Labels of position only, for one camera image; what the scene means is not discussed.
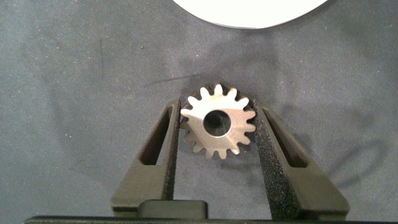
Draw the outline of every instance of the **white circular object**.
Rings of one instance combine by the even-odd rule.
[[[262,29],[298,18],[326,0],[174,0],[204,21],[232,28]]]

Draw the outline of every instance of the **gear tooth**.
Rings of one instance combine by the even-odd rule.
[[[189,97],[188,97],[188,102],[189,102],[193,107],[195,107],[195,106],[198,105],[198,102],[199,102],[199,101],[198,101],[195,97],[189,96]]]
[[[210,97],[209,91],[205,87],[200,88],[200,96],[203,99],[208,99]]]
[[[199,143],[197,143],[194,147],[193,147],[193,152],[194,153],[198,153],[203,149],[203,146]]]
[[[249,120],[256,116],[256,112],[255,111],[245,111],[244,115],[246,117],[246,120]]]
[[[226,150],[218,150],[218,155],[220,159],[226,159]]]
[[[206,149],[206,158],[207,158],[207,159],[212,158],[212,157],[213,157],[213,154],[214,154],[214,150],[212,150],[212,149]]]
[[[223,87],[220,84],[217,84],[214,88],[214,95],[221,96],[223,94]]]
[[[190,129],[189,124],[187,122],[181,122],[180,128],[184,129],[184,130],[189,130]]]
[[[185,117],[191,116],[191,110],[190,109],[181,109],[181,114]]]
[[[231,152],[233,153],[233,154],[235,154],[235,155],[238,155],[241,151],[239,150],[239,147],[238,146],[236,146],[236,147],[234,147],[233,149],[229,149],[229,150],[231,150]]]
[[[238,90],[235,88],[231,88],[227,94],[228,97],[232,98],[233,100],[235,100],[236,95],[238,94]]]
[[[192,132],[190,132],[189,134],[187,134],[184,137],[184,141],[187,142],[187,143],[194,142],[195,141],[195,135]]]
[[[243,137],[241,137],[239,142],[242,144],[248,145],[248,144],[250,144],[250,139],[247,136],[243,136]]]
[[[249,103],[249,98],[245,97],[238,101],[237,106],[239,107],[239,109],[243,109],[245,106],[248,105],[248,103]]]
[[[253,125],[253,124],[247,124],[245,127],[244,127],[244,129],[245,129],[245,133],[246,132],[253,132],[253,131],[255,131],[256,130],[256,126],[255,125]]]

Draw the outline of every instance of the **gear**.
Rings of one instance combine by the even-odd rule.
[[[206,149],[207,158],[217,151],[221,159],[226,159],[228,149],[235,155],[239,154],[238,143],[250,143],[244,133],[256,130],[255,125],[247,122],[255,117],[256,112],[244,110],[249,99],[244,97],[236,101],[238,91],[235,88],[230,88],[224,95],[220,84],[215,86],[213,95],[204,87],[200,89],[200,94],[201,100],[188,97],[191,110],[188,105],[181,109],[181,114],[188,118],[180,124],[182,129],[189,130],[185,142],[196,142],[194,152]]]

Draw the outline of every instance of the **gear bore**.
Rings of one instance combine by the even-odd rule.
[[[201,100],[188,97],[192,109],[187,106],[181,109],[181,114],[188,121],[183,120],[180,127],[189,130],[184,138],[185,142],[196,142],[194,152],[206,149],[206,157],[211,158],[217,151],[221,159],[226,159],[228,149],[237,155],[240,152],[239,142],[245,145],[250,143],[244,133],[256,130],[255,125],[248,123],[256,112],[244,110],[249,99],[243,97],[236,101],[237,94],[237,89],[230,88],[225,93],[223,87],[217,84],[212,95],[202,87]]]

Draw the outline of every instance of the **gray fabric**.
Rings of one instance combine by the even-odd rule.
[[[221,80],[267,103],[351,204],[398,221],[398,1],[328,1],[234,30],[172,1],[0,1],[0,223],[112,215],[162,107]],[[256,148],[179,143],[175,198],[211,218],[271,218]]]

